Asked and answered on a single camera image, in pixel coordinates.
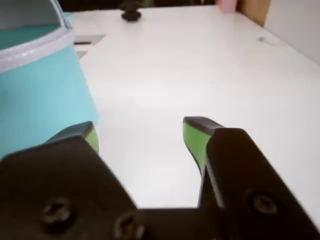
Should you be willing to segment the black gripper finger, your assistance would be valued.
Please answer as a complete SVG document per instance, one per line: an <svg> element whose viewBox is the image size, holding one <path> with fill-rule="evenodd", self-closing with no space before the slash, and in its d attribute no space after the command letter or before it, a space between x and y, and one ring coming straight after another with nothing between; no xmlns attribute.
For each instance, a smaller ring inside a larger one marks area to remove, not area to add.
<svg viewBox="0 0 320 240"><path fill-rule="evenodd" d="M87 121L0 162L3 240L140 240L136 206L92 146Z"/></svg>
<svg viewBox="0 0 320 240"><path fill-rule="evenodd" d="M313 222L244 129L186 116L183 140L210 179L230 239L319 239Z"/></svg>

